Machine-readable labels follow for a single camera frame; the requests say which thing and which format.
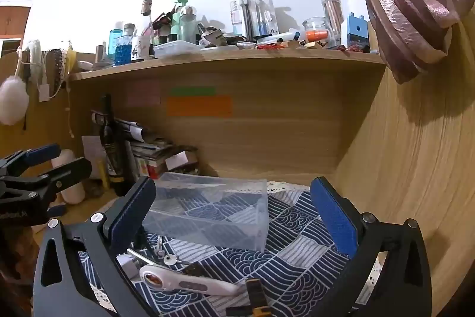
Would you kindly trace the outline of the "silver metal rod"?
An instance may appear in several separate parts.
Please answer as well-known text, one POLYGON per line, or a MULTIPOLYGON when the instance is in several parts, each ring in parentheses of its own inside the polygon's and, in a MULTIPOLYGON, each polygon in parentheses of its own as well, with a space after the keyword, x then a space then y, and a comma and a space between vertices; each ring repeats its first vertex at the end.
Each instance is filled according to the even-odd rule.
POLYGON ((141 260, 141 261, 147 263, 147 265, 159 266, 157 261, 154 261, 151 258, 146 257, 145 255, 142 255, 141 253, 139 253, 139 252, 137 252, 137 251, 135 251, 131 248, 128 248, 126 251, 127 251, 127 253, 131 254, 132 256, 138 258, 138 260, 141 260))

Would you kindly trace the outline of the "white rotary cutter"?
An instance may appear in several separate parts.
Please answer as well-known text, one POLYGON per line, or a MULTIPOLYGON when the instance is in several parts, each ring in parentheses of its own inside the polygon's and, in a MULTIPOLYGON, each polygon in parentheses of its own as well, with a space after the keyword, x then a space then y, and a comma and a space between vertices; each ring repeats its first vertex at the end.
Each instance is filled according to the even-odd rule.
POLYGON ((211 296, 234 296, 240 286, 209 277, 181 274, 161 266, 145 265, 139 271, 141 279, 157 291, 191 291, 211 296))

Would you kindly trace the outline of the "black yellow utility knife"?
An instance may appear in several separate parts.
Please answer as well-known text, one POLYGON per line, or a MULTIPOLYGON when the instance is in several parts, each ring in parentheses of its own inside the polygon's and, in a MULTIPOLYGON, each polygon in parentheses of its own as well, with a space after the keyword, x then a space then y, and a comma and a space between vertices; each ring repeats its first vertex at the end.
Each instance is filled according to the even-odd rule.
POLYGON ((246 289, 250 303, 240 307, 227 307, 226 316, 253 316, 271 317, 273 312, 268 305, 267 298, 259 278, 246 280, 246 289))

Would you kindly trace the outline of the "white plug adapter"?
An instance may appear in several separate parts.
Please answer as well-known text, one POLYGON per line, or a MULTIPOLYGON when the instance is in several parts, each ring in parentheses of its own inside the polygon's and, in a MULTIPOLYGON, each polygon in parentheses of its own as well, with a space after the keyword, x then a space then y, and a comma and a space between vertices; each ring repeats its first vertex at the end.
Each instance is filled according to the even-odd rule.
POLYGON ((116 256, 116 260, 121 266, 121 269, 129 279, 138 277, 139 265, 134 259, 134 256, 128 253, 119 254, 116 256))

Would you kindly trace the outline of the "white paper roll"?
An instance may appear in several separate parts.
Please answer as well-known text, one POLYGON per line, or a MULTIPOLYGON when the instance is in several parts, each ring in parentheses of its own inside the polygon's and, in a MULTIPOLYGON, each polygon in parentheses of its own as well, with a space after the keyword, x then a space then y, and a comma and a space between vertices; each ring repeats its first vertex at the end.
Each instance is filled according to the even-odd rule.
POLYGON ((64 172, 64 181, 60 192, 66 204, 79 204, 85 199, 85 189, 82 180, 88 177, 88 165, 84 158, 77 158, 74 152, 69 149, 61 150, 60 155, 52 159, 52 167, 63 167, 72 163, 72 166, 64 172))

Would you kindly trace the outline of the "blue white patterned tablecloth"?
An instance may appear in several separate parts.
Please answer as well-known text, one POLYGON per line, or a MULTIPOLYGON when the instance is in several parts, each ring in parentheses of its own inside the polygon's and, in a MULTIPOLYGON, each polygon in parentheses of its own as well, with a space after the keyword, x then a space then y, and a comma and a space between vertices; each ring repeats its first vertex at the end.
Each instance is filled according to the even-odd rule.
POLYGON ((227 308, 249 302, 246 280, 259 278, 274 316, 308 316, 336 281, 349 258, 331 239, 312 204, 308 188, 269 182, 270 227, 264 252, 225 249, 164 238, 164 249, 206 277, 241 287, 235 297, 150 289, 139 277, 131 281, 157 316, 224 316, 227 308))

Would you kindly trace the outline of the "small silver key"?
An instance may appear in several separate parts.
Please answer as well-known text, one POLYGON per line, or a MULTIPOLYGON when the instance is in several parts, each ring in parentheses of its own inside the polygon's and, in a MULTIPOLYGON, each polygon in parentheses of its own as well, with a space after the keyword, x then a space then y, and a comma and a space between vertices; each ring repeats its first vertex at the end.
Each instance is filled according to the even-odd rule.
POLYGON ((164 256, 164 264, 166 266, 175 266, 175 265, 188 265, 189 263, 183 260, 180 260, 176 255, 174 254, 166 254, 164 256))

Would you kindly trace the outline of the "dark wine bottle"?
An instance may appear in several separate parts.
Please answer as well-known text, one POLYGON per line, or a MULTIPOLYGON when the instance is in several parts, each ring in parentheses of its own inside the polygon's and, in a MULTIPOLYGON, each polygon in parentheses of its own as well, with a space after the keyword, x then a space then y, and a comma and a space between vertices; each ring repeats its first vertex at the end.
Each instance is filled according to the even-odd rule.
POLYGON ((134 183, 126 153, 126 144, 121 126, 115 121, 113 115, 110 94, 105 94, 102 102, 104 116, 100 128, 100 139, 110 167, 110 183, 117 196, 125 196, 134 183))

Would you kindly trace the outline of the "small white box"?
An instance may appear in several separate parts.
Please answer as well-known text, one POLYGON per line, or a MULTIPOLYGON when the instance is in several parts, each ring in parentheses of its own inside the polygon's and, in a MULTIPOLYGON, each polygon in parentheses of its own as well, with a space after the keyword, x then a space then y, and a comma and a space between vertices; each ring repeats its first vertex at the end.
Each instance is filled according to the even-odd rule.
POLYGON ((197 156, 192 151, 181 151, 165 160, 166 167, 169 171, 186 167, 198 162, 197 156))

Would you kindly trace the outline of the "clear plastic storage box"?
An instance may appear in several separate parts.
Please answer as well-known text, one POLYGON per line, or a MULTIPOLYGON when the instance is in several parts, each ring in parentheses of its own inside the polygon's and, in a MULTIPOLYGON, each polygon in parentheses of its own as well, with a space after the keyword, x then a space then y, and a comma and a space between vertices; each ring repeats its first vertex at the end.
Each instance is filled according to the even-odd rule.
POLYGON ((162 236, 262 252, 269 230, 267 181, 167 172, 142 222, 162 236))

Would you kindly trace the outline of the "pink sticky note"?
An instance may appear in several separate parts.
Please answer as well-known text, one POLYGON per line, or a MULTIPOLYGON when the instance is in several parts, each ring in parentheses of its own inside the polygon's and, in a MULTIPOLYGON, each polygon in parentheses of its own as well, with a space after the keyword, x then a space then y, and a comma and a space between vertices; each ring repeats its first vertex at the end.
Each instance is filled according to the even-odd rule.
POLYGON ((155 80, 129 81, 126 84, 125 103, 128 107, 150 107, 160 105, 161 92, 155 80))

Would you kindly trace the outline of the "orange sticky note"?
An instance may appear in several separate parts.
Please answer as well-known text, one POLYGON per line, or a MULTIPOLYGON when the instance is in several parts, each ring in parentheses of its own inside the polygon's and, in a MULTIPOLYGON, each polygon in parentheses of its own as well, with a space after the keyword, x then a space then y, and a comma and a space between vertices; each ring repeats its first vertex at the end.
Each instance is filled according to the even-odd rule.
POLYGON ((233 99, 231 96, 185 96, 166 99, 168 117, 231 117, 233 99))

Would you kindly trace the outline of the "clear flat tray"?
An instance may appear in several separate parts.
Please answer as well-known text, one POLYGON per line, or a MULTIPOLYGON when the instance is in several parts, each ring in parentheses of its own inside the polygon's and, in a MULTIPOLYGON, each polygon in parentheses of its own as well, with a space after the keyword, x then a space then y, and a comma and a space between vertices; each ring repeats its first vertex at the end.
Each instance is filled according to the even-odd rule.
POLYGON ((197 52, 200 52, 200 47, 198 45, 183 40, 167 42, 154 47, 155 59, 197 52))

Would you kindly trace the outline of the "blue cardboard box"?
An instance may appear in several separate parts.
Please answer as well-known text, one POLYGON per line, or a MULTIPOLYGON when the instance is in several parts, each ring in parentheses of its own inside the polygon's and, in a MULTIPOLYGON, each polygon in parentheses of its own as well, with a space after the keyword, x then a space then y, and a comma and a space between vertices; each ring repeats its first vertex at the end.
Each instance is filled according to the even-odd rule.
POLYGON ((370 46, 368 23, 363 15, 357 17, 354 13, 350 13, 345 23, 345 46, 347 48, 357 46, 363 49, 370 46))

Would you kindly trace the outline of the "tall clear canister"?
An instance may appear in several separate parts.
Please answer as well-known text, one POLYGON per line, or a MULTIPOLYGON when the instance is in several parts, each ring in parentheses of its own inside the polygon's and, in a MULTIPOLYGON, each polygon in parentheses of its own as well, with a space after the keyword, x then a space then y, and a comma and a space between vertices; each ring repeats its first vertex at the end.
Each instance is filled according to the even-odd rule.
POLYGON ((344 22, 341 0, 321 0, 321 4, 333 34, 341 37, 341 24, 344 22))

